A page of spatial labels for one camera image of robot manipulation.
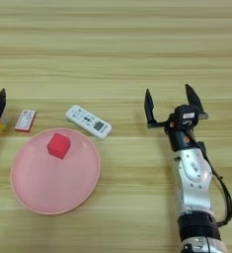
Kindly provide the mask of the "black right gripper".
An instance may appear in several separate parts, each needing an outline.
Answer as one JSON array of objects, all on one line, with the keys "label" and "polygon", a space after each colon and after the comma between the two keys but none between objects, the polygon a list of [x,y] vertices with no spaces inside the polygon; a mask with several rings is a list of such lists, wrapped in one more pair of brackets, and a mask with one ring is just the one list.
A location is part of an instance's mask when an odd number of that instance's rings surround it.
[{"label": "black right gripper", "polygon": [[[186,93],[189,103],[197,106],[199,112],[203,114],[204,110],[200,98],[189,84],[186,85]],[[196,126],[196,121],[193,121],[191,125],[184,125],[182,116],[179,113],[172,113],[166,121],[158,123],[154,119],[153,109],[154,105],[151,94],[149,90],[146,90],[144,110],[147,119],[147,127],[162,127],[165,134],[169,137],[171,148],[174,152],[191,148],[199,148],[203,152],[206,151],[204,142],[196,141],[194,138],[193,128]]]}]

